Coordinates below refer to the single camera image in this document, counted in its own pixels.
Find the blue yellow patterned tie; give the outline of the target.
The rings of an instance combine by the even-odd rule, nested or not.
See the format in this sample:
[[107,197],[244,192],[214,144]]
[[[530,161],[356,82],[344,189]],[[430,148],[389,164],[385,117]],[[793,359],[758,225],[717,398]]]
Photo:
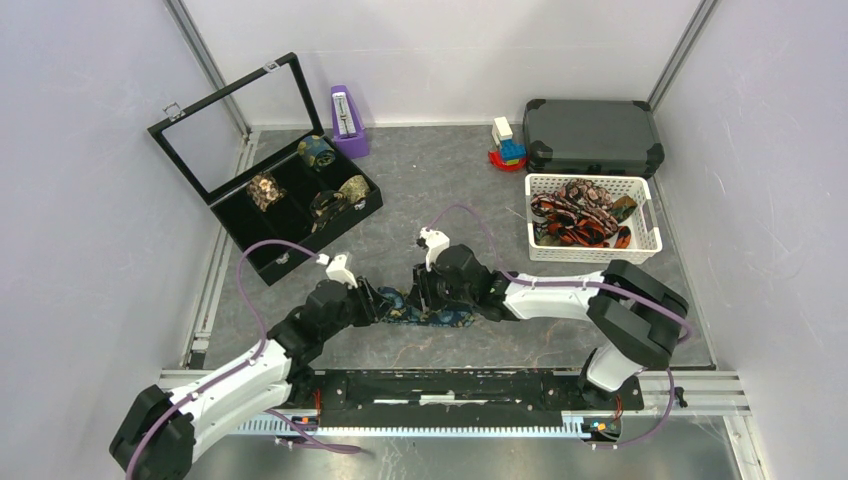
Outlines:
[[393,287],[377,289],[382,298],[377,312],[378,321],[395,325],[423,327],[466,328],[474,321],[474,314],[467,309],[423,311],[410,299],[410,295]]

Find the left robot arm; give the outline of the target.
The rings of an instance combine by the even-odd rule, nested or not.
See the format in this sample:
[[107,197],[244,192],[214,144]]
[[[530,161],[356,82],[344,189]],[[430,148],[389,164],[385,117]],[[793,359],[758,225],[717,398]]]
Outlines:
[[199,380],[140,392],[109,446],[129,479],[182,479],[224,435],[287,404],[317,407],[320,386],[310,364],[348,327],[377,323],[396,301],[360,277],[354,287],[319,282],[246,353]]

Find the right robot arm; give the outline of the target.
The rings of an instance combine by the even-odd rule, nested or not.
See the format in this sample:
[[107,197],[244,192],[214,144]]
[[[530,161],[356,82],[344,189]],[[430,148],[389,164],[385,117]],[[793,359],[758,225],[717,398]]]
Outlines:
[[426,313],[592,323],[606,342],[590,354],[577,382],[580,400],[591,408],[606,406],[636,374],[667,368],[692,334],[687,300],[625,260],[580,276],[537,277],[490,270],[469,247],[454,245],[427,248],[415,274],[415,299]]

